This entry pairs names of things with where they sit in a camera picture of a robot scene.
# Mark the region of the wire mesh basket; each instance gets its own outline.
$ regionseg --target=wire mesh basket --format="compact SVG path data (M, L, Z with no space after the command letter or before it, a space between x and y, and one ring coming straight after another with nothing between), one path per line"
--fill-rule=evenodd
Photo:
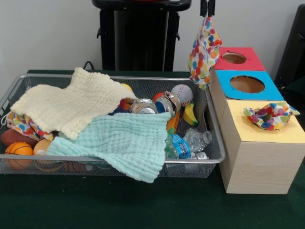
M160 171L160 177L207 178L216 164L224 160L224 143L209 90L202 91L185 78L124 76L112 76L111 78L120 83L128 84L139 98L153 98L159 92L171 91L178 84L188 85L193 91L193 99L196 104L194 113L199 122L197 130L200 132L209 130L213 137L212 142L204 149L209 159L166 159ZM0 117L10 111L10 107L29 87L48 84L65 88L70 84L70 81L71 75L27 74L16 78L0 100ZM181 115L177 134L183 137L189 128L191 126L183 120ZM5 130L7 127L4 125L0 129L0 135ZM5 149L5 145L0 143L0 173L2 174L124 176L100 158L6 155L4 154Z

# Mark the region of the pink paper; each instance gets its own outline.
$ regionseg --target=pink paper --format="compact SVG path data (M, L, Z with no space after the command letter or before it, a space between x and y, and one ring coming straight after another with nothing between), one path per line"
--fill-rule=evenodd
M227 52L241 54L246 61L244 63L227 62L223 57ZM220 57L214 67L216 70L266 71L252 47L221 47Z

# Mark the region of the stacked boxes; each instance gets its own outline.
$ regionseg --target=stacked boxes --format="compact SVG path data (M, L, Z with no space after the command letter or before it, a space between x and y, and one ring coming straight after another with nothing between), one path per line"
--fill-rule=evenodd
M210 91L227 157L220 164L227 193L286 194L305 155L305 132L292 116L280 130L252 124L245 107L283 101L252 48L221 48Z

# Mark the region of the baseball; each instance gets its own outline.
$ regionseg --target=baseball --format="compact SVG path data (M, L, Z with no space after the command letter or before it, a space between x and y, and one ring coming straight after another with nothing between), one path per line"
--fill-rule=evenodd
M190 104L193 100L193 93L189 86L179 84L172 89L172 93L178 96L181 106Z

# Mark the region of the yellow paper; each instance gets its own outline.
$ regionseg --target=yellow paper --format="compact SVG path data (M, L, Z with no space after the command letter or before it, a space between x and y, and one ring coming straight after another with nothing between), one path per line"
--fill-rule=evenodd
M244 115L243 109L245 107L262 108L273 102L249 100L227 100L227 102L242 141L305 143L305 132L295 116L291 116L289 122L279 130L263 130L251 123Z

